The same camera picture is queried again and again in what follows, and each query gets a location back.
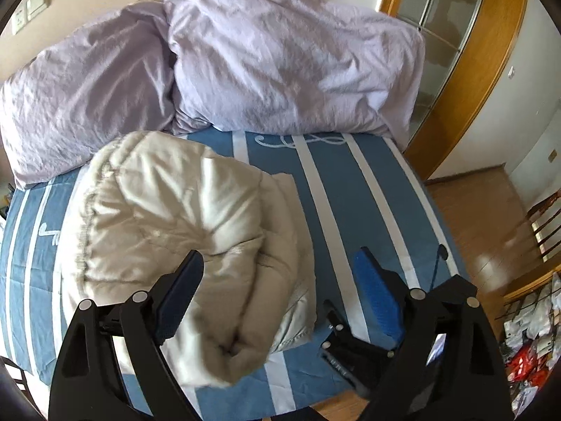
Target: striped bed sheet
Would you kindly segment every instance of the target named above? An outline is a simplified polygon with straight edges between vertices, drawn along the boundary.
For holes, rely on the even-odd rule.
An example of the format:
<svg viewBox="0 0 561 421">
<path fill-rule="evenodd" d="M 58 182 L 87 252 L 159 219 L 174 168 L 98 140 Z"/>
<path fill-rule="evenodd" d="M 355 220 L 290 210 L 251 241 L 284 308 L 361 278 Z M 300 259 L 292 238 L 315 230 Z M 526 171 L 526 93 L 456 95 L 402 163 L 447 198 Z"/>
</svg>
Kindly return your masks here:
<svg viewBox="0 0 561 421">
<path fill-rule="evenodd" d="M 329 331 L 325 299 L 343 312 L 355 336 L 383 347 L 392 340 L 378 328 L 352 272 L 354 253 L 368 246 L 382 267 L 410 287 L 428 289 L 437 247 L 450 257 L 437 284 L 459 273 L 458 251 L 430 197 L 394 143 L 369 134 L 279 137 L 207 129 L 190 140 L 271 174 L 293 175 L 313 241 L 318 323 L 310 343 L 271 355 L 262 369 L 226 389 L 183 388 L 205 421 L 249 420 L 309 406 L 346 389 L 318 357 Z M 0 355 L 50 384 L 66 321 L 61 308 L 58 248 L 65 212 L 80 195 L 87 166 L 17 191 L 0 254 Z M 133 375 L 125 382 L 134 405 L 148 411 Z"/>
</svg>

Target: wooden floor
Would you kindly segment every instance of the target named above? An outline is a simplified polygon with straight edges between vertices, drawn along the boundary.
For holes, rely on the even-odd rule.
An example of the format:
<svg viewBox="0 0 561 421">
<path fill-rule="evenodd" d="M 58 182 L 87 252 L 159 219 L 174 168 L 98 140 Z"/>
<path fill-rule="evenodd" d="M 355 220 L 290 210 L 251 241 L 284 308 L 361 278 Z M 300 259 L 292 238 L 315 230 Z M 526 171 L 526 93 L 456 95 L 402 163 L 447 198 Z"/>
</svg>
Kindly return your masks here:
<svg viewBox="0 0 561 421">
<path fill-rule="evenodd" d="M 428 191 L 447 223 L 493 330 L 501 334 L 506 285 L 541 263 L 520 198 L 503 168 L 434 183 Z M 314 408 L 329 421 L 354 421 L 366 406 L 348 391 Z"/>
</svg>

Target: wall outlet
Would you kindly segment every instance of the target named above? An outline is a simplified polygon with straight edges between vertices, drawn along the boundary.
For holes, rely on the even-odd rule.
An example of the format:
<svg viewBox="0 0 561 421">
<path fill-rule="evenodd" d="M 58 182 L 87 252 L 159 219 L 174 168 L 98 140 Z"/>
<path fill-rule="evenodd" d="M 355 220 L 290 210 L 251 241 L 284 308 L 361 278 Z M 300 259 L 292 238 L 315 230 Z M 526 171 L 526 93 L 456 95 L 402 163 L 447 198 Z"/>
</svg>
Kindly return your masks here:
<svg viewBox="0 0 561 421">
<path fill-rule="evenodd" d="M 49 7 L 49 0 L 27 0 L 27 21 L 31 22 L 32 19 L 37 17 Z"/>
<path fill-rule="evenodd" d="M 26 24 L 27 11 L 25 6 L 21 6 L 12 14 L 12 35 L 16 35 Z"/>
</svg>

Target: comforter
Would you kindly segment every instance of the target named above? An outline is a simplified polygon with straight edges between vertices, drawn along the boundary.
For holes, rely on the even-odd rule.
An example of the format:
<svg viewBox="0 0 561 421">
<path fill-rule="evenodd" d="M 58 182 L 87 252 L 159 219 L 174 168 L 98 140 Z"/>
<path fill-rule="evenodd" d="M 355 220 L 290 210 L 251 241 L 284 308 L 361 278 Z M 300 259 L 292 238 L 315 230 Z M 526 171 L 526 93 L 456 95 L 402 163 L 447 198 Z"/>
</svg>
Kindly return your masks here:
<svg viewBox="0 0 561 421">
<path fill-rule="evenodd" d="M 63 308 L 123 302 L 203 254 L 201 285 L 162 351 L 180 385 L 228 386 L 315 322 L 313 253 L 296 186 L 207 146 L 158 132 L 94 156 L 60 245 Z M 133 367 L 116 340 L 125 372 Z"/>
</svg>

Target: pillowcase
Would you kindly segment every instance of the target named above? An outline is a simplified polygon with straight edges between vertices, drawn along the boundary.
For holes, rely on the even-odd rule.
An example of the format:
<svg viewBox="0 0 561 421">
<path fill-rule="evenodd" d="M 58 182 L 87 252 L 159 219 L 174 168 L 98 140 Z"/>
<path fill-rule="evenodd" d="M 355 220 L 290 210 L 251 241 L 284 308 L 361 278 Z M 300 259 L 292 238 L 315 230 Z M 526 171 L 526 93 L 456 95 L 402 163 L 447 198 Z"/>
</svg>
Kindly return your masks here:
<svg viewBox="0 0 561 421">
<path fill-rule="evenodd" d="M 424 61 L 417 30 L 321 0 L 164 0 L 176 135 L 389 132 L 400 147 Z"/>
<path fill-rule="evenodd" d="M 2 141 L 16 184 L 46 182 L 118 136 L 164 128 L 175 113 L 161 2 L 142 2 L 77 29 L 0 89 Z"/>
</svg>

